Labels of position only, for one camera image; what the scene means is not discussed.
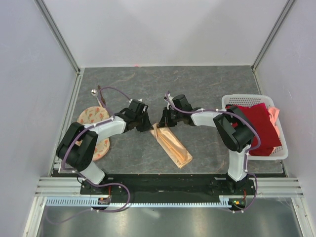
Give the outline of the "peach cloth napkin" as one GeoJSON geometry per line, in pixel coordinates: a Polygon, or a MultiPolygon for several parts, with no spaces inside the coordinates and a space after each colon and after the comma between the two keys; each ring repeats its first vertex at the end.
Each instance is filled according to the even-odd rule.
{"type": "Polygon", "coordinates": [[[158,128],[158,123],[155,123],[153,128],[150,133],[179,169],[193,160],[193,156],[168,127],[158,128]]]}

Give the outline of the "metal spoon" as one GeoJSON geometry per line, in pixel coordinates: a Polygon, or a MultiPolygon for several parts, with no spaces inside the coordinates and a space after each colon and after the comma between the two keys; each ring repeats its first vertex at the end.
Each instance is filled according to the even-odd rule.
{"type": "Polygon", "coordinates": [[[92,89],[92,90],[91,90],[91,95],[96,98],[99,107],[103,107],[102,104],[101,104],[101,102],[100,102],[100,100],[99,100],[98,91],[97,91],[96,89],[92,89]]]}

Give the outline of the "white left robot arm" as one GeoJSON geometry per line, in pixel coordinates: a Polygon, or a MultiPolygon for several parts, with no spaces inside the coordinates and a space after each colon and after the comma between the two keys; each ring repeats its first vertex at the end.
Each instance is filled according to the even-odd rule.
{"type": "Polygon", "coordinates": [[[58,145],[56,155],[62,160],[62,165],[71,166],[90,181],[93,191],[104,194],[108,190],[108,181],[104,179],[104,171],[93,161],[95,147],[106,138],[133,129],[139,132],[154,129],[149,120],[148,105],[135,99],[107,120],[86,125],[73,122],[58,145]]]}

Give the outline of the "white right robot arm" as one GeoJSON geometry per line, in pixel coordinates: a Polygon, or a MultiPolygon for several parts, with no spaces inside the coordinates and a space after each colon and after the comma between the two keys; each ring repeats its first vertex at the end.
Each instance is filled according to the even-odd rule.
{"type": "Polygon", "coordinates": [[[241,109],[236,105],[219,110],[193,108],[184,94],[172,97],[166,93],[164,100],[167,106],[163,108],[158,127],[175,127],[178,122],[189,126],[215,127],[229,150],[227,191],[234,195],[242,191],[242,180],[247,176],[248,152],[258,134],[241,109]]]}

